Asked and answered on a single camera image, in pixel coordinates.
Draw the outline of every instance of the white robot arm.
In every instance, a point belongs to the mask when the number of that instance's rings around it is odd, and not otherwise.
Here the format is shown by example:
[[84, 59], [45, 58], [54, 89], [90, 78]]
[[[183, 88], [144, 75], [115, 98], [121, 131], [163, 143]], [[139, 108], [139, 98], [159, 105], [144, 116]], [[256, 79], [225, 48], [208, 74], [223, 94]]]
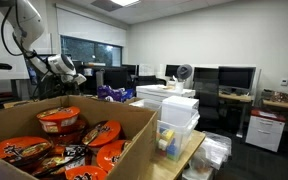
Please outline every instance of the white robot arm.
[[31, 49], [31, 44], [44, 32], [44, 23], [28, 0], [0, 0], [0, 12], [13, 26], [13, 38], [17, 46], [39, 75], [59, 75], [63, 83], [76, 82], [78, 85], [86, 81], [83, 75], [76, 73], [67, 56], [62, 54], [43, 60]]

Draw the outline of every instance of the black office chair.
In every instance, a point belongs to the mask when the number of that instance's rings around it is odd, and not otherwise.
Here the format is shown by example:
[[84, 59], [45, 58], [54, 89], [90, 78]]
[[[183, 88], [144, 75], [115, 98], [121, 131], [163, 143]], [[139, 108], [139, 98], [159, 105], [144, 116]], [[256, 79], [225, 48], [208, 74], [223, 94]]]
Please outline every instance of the black office chair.
[[156, 78], [155, 75], [152, 76], [138, 76], [136, 80], [136, 86], [154, 85], [162, 84], [166, 85], [166, 80]]
[[215, 131], [219, 128], [218, 79], [194, 79], [195, 99], [199, 99], [199, 131]]

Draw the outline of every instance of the air vent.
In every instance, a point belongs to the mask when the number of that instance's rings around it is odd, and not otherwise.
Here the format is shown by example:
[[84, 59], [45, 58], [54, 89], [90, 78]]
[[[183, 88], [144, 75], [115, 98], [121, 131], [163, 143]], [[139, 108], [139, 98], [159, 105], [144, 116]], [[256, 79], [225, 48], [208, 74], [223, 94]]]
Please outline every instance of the air vent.
[[105, 11], [108, 12], [112, 12], [115, 11], [117, 9], [122, 8], [123, 6], [116, 4], [110, 0], [96, 0], [94, 2], [91, 3], [93, 6], [96, 6], [100, 9], [103, 9]]

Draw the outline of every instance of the black monitor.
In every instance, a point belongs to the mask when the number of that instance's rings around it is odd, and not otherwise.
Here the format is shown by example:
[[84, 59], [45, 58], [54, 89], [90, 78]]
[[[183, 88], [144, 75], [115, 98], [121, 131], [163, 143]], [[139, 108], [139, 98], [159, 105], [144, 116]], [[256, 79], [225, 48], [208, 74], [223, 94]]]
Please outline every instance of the black monitor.
[[166, 65], [165, 76], [167, 77], [177, 77], [177, 69], [179, 65]]
[[218, 69], [195, 67], [194, 79], [218, 79]]
[[122, 64], [122, 67], [127, 68], [127, 72], [129, 75], [138, 75], [139, 66], [138, 65], [131, 65], [131, 64]]
[[93, 66], [92, 76], [86, 76], [85, 94], [97, 94], [96, 72], [104, 71], [104, 85], [109, 85], [113, 89], [127, 87], [127, 68], [126, 67], [105, 67]]
[[219, 67], [219, 85], [221, 88], [250, 90], [252, 88], [255, 67]]

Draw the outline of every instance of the window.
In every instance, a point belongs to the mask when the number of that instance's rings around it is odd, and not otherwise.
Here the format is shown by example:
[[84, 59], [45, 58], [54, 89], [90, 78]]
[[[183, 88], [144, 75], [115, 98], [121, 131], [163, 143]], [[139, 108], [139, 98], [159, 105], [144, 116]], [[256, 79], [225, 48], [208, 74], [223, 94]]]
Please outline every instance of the window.
[[121, 66], [122, 47], [85, 39], [61, 36], [62, 54], [71, 54], [75, 60]]

